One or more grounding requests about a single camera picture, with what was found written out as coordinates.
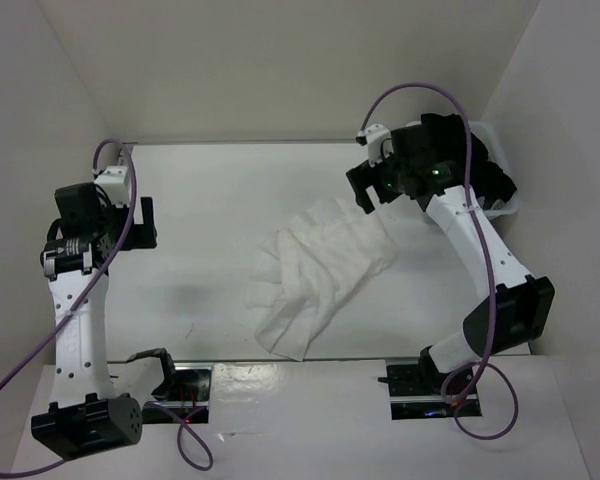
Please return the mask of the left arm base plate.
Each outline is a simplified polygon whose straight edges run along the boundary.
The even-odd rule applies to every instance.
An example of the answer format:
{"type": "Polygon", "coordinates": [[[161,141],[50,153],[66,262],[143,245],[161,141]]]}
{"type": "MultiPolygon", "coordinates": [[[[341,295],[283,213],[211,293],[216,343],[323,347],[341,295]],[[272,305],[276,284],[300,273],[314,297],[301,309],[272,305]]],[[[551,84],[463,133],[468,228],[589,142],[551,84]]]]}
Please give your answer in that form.
{"type": "MultiPolygon", "coordinates": [[[[110,377],[114,385],[121,380],[126,365],[109,364],[110,377]]],[[[151,401],[164,406],[179,418],[187,419],[191,425],[208,424],[209,401],[211,396],[212,365],[205,363],[176,362],[175,385],[161,397],[151,397],[151,401]]],[[[158,409],[143,407],[144,425],[176,423],[169,415],[158,409]]]]}

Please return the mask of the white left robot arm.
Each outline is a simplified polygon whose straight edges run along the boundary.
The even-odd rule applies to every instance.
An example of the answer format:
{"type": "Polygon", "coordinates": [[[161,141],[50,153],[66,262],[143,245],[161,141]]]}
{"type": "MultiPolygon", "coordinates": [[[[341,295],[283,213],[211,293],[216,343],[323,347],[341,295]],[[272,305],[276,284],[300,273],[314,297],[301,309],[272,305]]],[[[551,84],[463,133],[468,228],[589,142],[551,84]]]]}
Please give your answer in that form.
{"type": "Polygon", "coordinates": [[[137,195],[122,180],[58,189],[59,216],[40,263],[52,296],[57,333],[47,412],[31,420],[32,436],[65,461],[137,444],[142,408],[178,390],[179,375],[153,359],[134,360],[113,379],[105,332],[109,267],[121,250],[153,248],[151,225],[135,225],[137,195]]]}

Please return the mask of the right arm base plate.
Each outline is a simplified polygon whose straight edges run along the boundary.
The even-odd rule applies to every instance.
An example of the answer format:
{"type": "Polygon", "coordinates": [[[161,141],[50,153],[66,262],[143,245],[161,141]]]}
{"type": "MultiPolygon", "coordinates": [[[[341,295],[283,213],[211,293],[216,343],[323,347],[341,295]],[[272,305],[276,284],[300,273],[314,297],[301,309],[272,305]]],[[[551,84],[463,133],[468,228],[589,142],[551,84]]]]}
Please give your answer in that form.
{"type": "MultiPolygon", "coordinates": [[[[444,401],[440,388],[448,374],[425,373],[416,359],[390,359],[385,363],[386,373],[378,377],[378,382],[384,384],[389,393],[391,419],[397,420],[429,420],[453,418],[455,404],[444,401]]],[[[447,387],[447,395],[456,396],[464,390],[474,374],[471,369],[465,369],[454,377],[447,387]]],[[[461,402],[464,406],[459,417],[479,417],[482,415],[477,395],[477,388],[469,392],[467,400],[461,402]]]]}

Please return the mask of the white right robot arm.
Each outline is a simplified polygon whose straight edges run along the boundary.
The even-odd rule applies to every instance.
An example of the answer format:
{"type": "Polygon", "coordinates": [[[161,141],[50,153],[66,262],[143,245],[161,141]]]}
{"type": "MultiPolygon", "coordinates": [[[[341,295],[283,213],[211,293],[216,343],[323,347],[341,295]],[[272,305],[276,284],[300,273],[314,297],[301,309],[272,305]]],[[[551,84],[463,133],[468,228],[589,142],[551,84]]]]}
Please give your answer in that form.
{"type": "Polygon", "coordinates": [[[373,124],[356,141],[367,150],[366,159],[346,174],[356,204],[372,216],[377,205],[401,197],[416,202],[475,285],[478,304],[460,329],[418,358],[421,387],[456,396],[455,374],[482,368],[492,355],[540,336],[555,296],[549,278],[517,260],[490,222],[488,210],[510,200],[515,186],[456,116],[394,130],[373,124]]]}

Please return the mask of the white pleated skirt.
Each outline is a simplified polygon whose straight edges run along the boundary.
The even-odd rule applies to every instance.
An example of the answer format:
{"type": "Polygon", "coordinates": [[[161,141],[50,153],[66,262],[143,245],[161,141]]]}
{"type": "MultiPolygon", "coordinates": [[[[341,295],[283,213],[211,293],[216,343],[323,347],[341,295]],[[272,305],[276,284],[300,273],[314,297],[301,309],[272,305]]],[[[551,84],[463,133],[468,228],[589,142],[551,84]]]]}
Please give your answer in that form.
{"type": "Polygon", "coordinates": [[[259,247],[245,298],[254,339],[270,354],[302,361],[338,310],[397,256],[377,214],[320,199],[259,247]]]}

